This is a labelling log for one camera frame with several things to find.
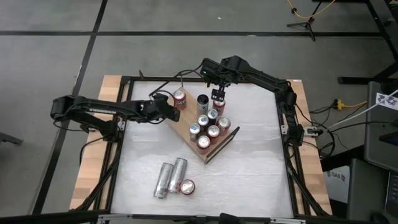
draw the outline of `can lid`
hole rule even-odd
[[[185,93],[181,90],[177,90],[174,92],[174,98],[177,100],[181,100],[182,98],[184,98]]]
[[[218,117],[217,110],[214,110],[214,109],[208,110],[207,111],[207,117],[209,117],[210,119],[216,119]]]
[[[195,191],[195,183],[192,180],[183,180],[181,183],[181,193],[190,195]]]
[[[209,118],[206,115],[200,115],[198,118],[198,124],[204,126],[209,123]]]
[[[210,138],[207,136],[200,136],[198,138],[198,145],[201,148],[206,148],[210,145]]]
[[[215,101],[215,100],[213,100],[213,103],[215,104],[215,105],[217,105],[217,106],[224,106],[225,105],[225,100],[223,100],[223,101]]]
[[[201,105],[207,104],[209,102],[209,97],[202,94],[198,96],[198,103]]]
[[[198,134],[200,132],[200,126],[199,124],[191,124],[189,127],[189,132],[192,134]]]
[[[217,137],[220,134],[220,129],[215,126],[215,125],[211,125],[208,129],[207,129],[207,133],[209,134],[209,136],[211,137]]]
[[[221,118],[218,120],[218,124],[219,124],[221,127],[226,128],[226,127],[228,127],[228,126],[231,125],[231,121],[230,121],[228,118],[226,118],[226,117],[221,117]]]

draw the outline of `wooden tray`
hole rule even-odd
[[[207,154],[199,154],[197,152],[197,144],[196,142],[192,142],[189,138],[189,127],[193,123],[198,122],[198,115],[197,115],[197,100],[194,98],[189,92],[184,88],[179,88],[185,93],[187,97],[187,107],[184,110],[181,110],[180,113],[180,121],[179,122],[169,122],[169,125],[174,128],[174,130],[184,139],[184,141],[191,147],[191,149],[201,158],[203,162],[207,164],[214,158],[238,133],[240,127],[235,128],[231,131],[229,128],[227,134],[224,136],[220,136],[218,139],[217,144],[210,145],[210,149]],[[172,98],[169,98],[167,101],[170,105],[174,104]]]

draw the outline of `yellow cable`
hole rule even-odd
[[[290,0],[286,0],[286,1],[289,3],[290,8],[293,9],[294,7],[293,7],[292,3],[290,2]],[[311,16],[300,16],[297,13],[297,11],[294,11],[294,13],[296,14],[297,17],[302,18],[302,19],[308,19],[308,18],[311,18],[311,17],[315,17],[315,16],[321,14],[325,9],[327,9],[329,6],[331,6],[335,1],[336,0],[333,0],[331,3],[329,3],[329,5],[325,6],[321,11],[319,11],[319,12],[317,12],[314,15],[311,15]]]
[[[358,103],[357,105],[353,105],[353,106],[344,105],[344,107],[346,107],[346,108],[355,108],[355,107],[357,107],[357,106],[362,106],[362,105],[365,104],[365,103],[367,103],[367,101],[364,101],[364,102],[362,102],[362,103]]]

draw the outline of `sticker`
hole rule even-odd
[[[394,110],[398,110],[398,98],[390,96],[388,97],[388,95],[385,94],[381,94],[381,93],[377,93],[376,95],[376,103],[384,100],[383,102],[381,102],[379,105],[381,106],[385,106]]]

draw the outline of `white table surface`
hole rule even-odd
[[[162,83],[134,82],[132,100],[149,99]],[[171,82],[163,89],[173,92],[180,86]],[[184,83],[195,98],[210,97],[212,87]],[[231,128],[241,129],[207,165],[166,121],[128,122],[111,213],[293,217],[274,94],[252,84],[232,85],[226,88],[224,116]],[[174,164],[177,157],[188,161],[185,178],[195,182],[195,193],[154,198],[162,163]]]

